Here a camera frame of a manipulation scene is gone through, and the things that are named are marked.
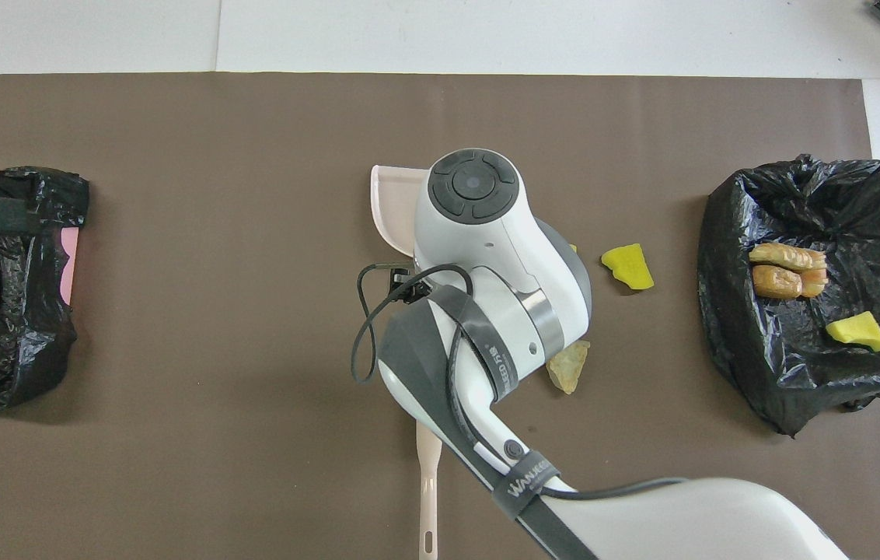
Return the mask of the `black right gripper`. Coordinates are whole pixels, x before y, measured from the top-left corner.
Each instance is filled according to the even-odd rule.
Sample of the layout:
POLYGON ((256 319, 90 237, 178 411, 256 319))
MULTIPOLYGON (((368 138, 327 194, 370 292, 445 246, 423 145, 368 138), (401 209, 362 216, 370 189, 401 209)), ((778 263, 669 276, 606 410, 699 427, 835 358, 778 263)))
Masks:
POLYGON ((412 282, 414 274, 406 268, 391 269, 391 295, 393 300, 414 303, 432 292, 432 286, 422 278, 412 282))

